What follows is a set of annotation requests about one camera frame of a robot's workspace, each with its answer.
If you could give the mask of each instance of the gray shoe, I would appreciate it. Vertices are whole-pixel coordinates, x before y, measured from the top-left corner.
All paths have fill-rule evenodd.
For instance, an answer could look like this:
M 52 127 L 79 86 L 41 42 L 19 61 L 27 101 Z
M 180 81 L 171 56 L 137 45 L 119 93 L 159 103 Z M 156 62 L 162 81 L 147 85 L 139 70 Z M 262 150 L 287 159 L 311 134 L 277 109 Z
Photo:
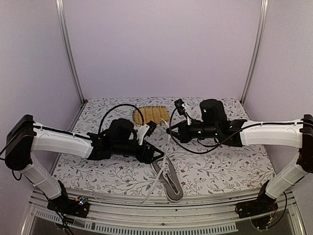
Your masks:
M 163 161 L 163 158 L 158 159 L 152 163 L 152 166 L 157 174 L 161 170 L 161 167 L 159 166 L 159 164 L 162 165 L 162 161 Z M 183 196 L 182 188 L 180 186 L 180 183 L 179 183 L 179 180 L 178 180 L 178 177 L 177 177 L 177 174 L 175 172 L 172 162 L 170 161 L 169 158 L 167 158 L 166 161 L 168 162 L 169 171 L 168 173 L 165 173 L 164 175 L 162 173 L 159 179 L 165 187 L 167 198 L 171 202 L 179 202 Z

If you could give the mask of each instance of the floral pattern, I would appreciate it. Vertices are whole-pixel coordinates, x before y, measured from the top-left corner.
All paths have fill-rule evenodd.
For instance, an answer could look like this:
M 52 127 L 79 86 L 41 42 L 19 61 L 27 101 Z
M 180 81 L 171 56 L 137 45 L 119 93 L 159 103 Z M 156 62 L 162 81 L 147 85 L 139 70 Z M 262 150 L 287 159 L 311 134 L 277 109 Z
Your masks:
M 90 99 L 86 104 L 74 132 L 97 133 L 100 120 L 105 112 L 117 104 L 129 103 L 137 107 L 163 105 L 169 114 L 174 109 L 173 97 L 149 98 L 104 98 Z M 204 98 L 183 98 L 194 112 L 194 118 L 200 119 L 199 103 Z M 237 99 L 220 99 L 229 119 L 248 119 Z M 103 129 L 116 118 L 132 119 L 133 109 L 120 107 L 112 111 L 104 122 Z M 175 115 L 173 124 L 183 119 Z M 166 125 L 158 124 L 153 134 L 146 138 L 148 142 L 165 151 L 167 143 Z M 202 141 L 214 144 L 212 140 Z M 195 140 L 185 145 L 194 151 L 204 151 L 205 147 Z M 168 146 L 171 159 L 184 196 L 210 195 L 259 188 L 266 180 L 274 176 L 274 170 L 263 146 L 245 146 L 242 148 L 221 146 L 213 152 L 195 155 L 178 147 L 173 141 Z M 101 193 L 144 196 L 155 180 L 156 174 L 148 164 L 142 164 L 136 158 L 112 156 L 108 160 L 90 161 L 77 156 L 62 154 L 54 170 L 53 177 L 61 180 L 68 188 L 89 190 Z M 163 184 L 158 182 L 152 192 L 154 196 L 165 197 Z

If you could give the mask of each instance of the white shoelace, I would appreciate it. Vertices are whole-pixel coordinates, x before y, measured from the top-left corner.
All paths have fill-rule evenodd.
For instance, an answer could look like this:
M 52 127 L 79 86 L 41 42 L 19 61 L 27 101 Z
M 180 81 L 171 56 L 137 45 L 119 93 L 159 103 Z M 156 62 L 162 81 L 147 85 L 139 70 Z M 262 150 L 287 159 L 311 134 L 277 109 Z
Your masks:
M 165 121 L 163 120 L 166 124 L 167 127 L 170 127 L 170 125 Z M 156 187 L 157 185 L 157 181 L 159 180 L 160 178 L 160 175 L 162 174 L 164 179 L 167 180 L 167 175 L 169 172 L 170 172 L 170 169 L 169 169 L 169 163 L 168 163 L 168 157 L 167 157 L 167 150 L 168 150 L 168 147 L 169 147 L 169 144 L 170 144 L 170 139 L 171 139 L 171 136 L 168 135 L 168 139 L 167 139 L 167 144 L 166 144 L 166 150 L 165 150 L 165 154 L 164 154 L 164 157 L 163 157 L 163 161 L 162 161 L 162 166 L 161 166 L 161 169 L 160 171 L 158 172 L 157 176 L 156 176 L 156 179 L 155 181 L 153 182 L 152 184 L 152 187 L 150 188 L 148 194 L 146 195 L 146 197 L 143 199 L 143 201 L 141 201 L 140 203 L 143 203 L 144 201 L 146 201 L 148 199 L 148 197 L 150 196 L 150 193 L 154 190 L 154 188 Z

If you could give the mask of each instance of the leaf pattern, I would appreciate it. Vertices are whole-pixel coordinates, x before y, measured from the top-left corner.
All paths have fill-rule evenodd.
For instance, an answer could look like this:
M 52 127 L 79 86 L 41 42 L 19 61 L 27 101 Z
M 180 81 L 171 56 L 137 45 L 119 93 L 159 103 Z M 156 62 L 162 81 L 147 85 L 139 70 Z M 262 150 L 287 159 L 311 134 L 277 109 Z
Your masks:
M 159 105 L 166 106 L 169 114 L 173 111 L 174 97 L 149 98 L 104 98 L 90 99 L 79 117 L 74 132 L 97 133 L 100 120 L 105 112 L 117 104 L 129 103 L 137 107 Z M 204 98 L 182 98 L 201 119 L 199 103 Z M 248 119 L 237 99 L 220 99 L 227 117 Z M 133 109 L 120 107 L 112 111 L 104 121 L 103 129 L 109 127 L 117 118 L 132 120 Z M 175 116 L 173 124 L 183 119 Z M 167 143 L 166 126 L 159 124 L 153 134 L 146 138 L 148 142 L 165 151 Z M 204 140 L 204 144 L 214 144 L 213 140 Z M 204 151 L 205 147 L 192 140 L 185 145 L 194 151 Z M 173 141 L 168 146 L 168 156 L 175 167 L 184 195 L 209 195 L 259 188 L 266 180 L 274 176 L 274 170 L 263 146 L 245 146 L 242 148 L 221 146 L 203 155 L 194 155 Z M 77 156 L 62 154 L 54 170 L 53 177 L 61 180 L 68 188 L 89 190 L 101 193 L 121 195 L 140 195 L 148 193 L 156 174 L 148 164 L 139 163 L 136 158 L 112 156 L 108 160 L 90 161 Z M 152 195 L 165 197 L 163 184 L 158 182 Z

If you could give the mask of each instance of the ventilation grille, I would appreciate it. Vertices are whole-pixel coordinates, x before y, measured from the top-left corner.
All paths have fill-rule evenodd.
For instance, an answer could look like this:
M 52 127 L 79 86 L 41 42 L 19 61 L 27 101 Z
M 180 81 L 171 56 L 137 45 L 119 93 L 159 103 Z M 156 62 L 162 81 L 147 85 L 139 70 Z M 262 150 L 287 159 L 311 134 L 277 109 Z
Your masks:
M 53 212 L 47 212 L 37 209 L 36 216 L 42 219 L 62 224 L 59 216 Z M 238 231 L 235 223 L 186 229 L 137 229 L 128 227 L 116 227 L 96 222 L 85 221 L 84 227 L 77 227 L 75 225 L 72 225 L 72 227 L 92 232 L 98 232 L 106 235 L 218 235 Z

